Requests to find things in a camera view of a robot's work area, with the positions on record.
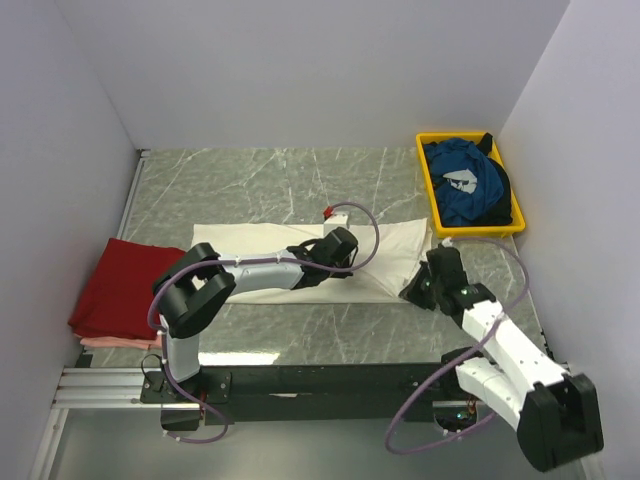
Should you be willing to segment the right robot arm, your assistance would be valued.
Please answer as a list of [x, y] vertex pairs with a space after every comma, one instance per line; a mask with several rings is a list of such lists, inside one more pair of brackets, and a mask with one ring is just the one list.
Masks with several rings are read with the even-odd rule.
[[470, 283], [457, 248], [441, 243], [429, 250], [402, 296], [422, 309], [440, 310], [476, 343], [416, 387], [392, 418], [391, 429], [439, 381], [447, 397], [469, 394], [508, 423], [521, 452], [539, 472], [603, 450], [593, 382], [552, 360], [486, 286]]

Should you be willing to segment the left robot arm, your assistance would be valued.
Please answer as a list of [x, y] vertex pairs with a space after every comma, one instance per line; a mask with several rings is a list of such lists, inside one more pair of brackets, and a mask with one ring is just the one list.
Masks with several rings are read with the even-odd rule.
[[199, 335], [234, 295], [316, 287], [331, 276], [345, 278], [358, 240], [344, 227], [324, 237], [243, 261], [208, 243], [192, 247], [153, 285], [165, 365], [164, 389], [176, 401], [206, 396], [198, 359]]

